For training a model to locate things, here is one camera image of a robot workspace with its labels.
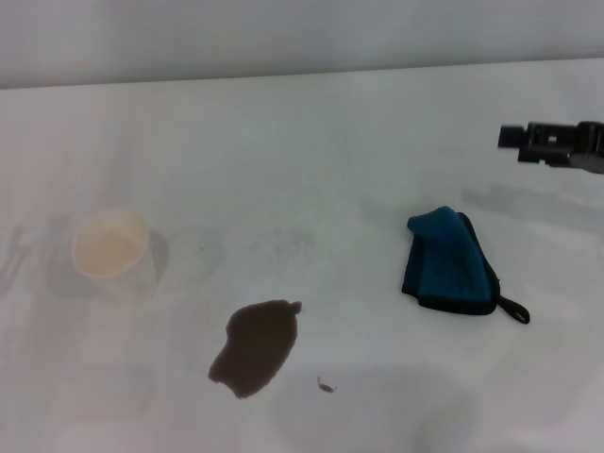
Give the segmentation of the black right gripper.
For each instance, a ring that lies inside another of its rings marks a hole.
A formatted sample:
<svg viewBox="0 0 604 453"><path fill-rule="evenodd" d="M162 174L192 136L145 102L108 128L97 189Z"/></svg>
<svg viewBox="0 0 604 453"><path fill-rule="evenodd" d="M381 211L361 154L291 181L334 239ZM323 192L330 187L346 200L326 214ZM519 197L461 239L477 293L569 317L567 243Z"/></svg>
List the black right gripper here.
<svg viewBox="0 0 604 453"><path fill-rule="evenodd" d="M522 163L569 166L596 175L604 172L603 124L599 122L503 125L497 147L518 149L517 161Z"/></svg>

